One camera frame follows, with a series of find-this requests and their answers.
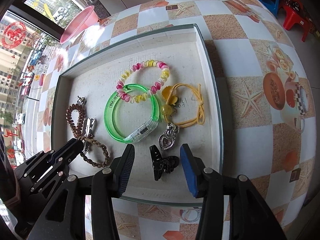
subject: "pink and yellow coil bracelet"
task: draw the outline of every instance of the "pink and yellow coil bracelet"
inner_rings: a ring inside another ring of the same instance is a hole
[[[151,88],[148,90],[147,93],[143,93],[137,96],[132,96],[124,92],[123,90],[124,83],[133,72],[145,67],[156,67],[156,66],[159,67],[162,70],[162,72],[161,72],[160,78],[155,82],[153,86],[151,86]],[[170,75],[170,70],[169,70],[169,67],[166,65],[166,63],[162,61],[157,61],[157,60],[142,61],[141,63],[137,63],[136,65],[129,67],[129,69],[125,70],[124,74],[121,75],[121,78],[119,79],[116,87],[118,95],[125,102],[130,101],[130,103],[134,103],[134,102],[139,103],[140,101],[146,101],[147,98],[151,98],[152,95],[154,95],[155,93],[157,93],[158,90],[161,89],[161,87],[167,81],[169,75]]]

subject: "checkered tablecloth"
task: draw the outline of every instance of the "checkered tablecloth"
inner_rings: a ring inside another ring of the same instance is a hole
[[[61,46],[50,62],[40,99],[37,149],[51,149],[53,99],[63,71],[138,33],[193,23],[205,40],[218,86],[226,140],[223,173],[247,175],[285,230],[298,215],[311,180],[315,111],[310,85],[293,44],[257,0],[155,0],[89,27]],[[304,115],[293,118],[295,113],[288,115],[288,111],[270,105],[263,85],[270,73],[285,84],[284,104],[289,112],[289,105],[295,105],[295,94],[288,92],[290,85],[302,87],[306,96],[298,103],[307,110]],[[230,105],[232,111],[224,107]],[[177,213],[176,209],[121,201],[122,205],[115,208],[121,239],[194,239],[198,220],[184,221],[180,215],[186,212],[183,209]],[[229,226],[228,206],[224,225]]]

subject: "pink plastic tub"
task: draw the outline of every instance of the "pink plastic tub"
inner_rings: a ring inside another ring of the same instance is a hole
[[[76,17],[69,23],[69,25],[64,30],[60,43],[63,44],[70,40],[72,37],[77,36],[79,33],[84,31],[86,28],[94,25],[98,22],[98,16],[94,12],[94,6],[88,6],[83,11],[79,12]]]

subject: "black hair claw clip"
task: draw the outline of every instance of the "black hair claw clip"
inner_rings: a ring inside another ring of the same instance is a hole
[[[174,168],[179,165],[179,157],[168,156],[163,158],[159,149],[155,145],[150,146],[149,149],[155,181],[158,181],[161,178],[163,172],[171,173],[173,172]]]

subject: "white car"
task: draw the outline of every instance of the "white car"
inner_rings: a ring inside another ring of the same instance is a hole
[[[26,114],[18,114],[17,115],[17,123],[24,124],[26,118]]]

